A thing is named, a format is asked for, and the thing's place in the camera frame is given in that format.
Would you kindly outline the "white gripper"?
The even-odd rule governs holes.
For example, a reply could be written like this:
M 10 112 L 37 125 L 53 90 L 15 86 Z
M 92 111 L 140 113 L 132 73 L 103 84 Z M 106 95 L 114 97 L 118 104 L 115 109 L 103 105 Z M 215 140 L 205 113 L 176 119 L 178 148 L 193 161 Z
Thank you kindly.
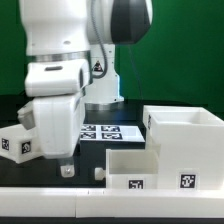
M 73 177 L 75 166 L 71 156 L 85 118 L 83 95 L 37 97 L 33 100 L 33 113 L 44 157 L 62 158 L 59 160 L 62 177 Z

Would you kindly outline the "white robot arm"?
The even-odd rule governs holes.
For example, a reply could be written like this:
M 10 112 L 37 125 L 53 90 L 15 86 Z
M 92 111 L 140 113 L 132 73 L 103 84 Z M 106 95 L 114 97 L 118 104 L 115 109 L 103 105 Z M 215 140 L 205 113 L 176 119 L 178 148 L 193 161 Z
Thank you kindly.
M 26 95 L 18 112 L 37 132 L 40 150 L 75 175 L 73 154 L 85 119 L 85 89 L 96 78 L 91 46 L 134 44 L 152 25 L 152 0 L 18 0 L 25 30 Z

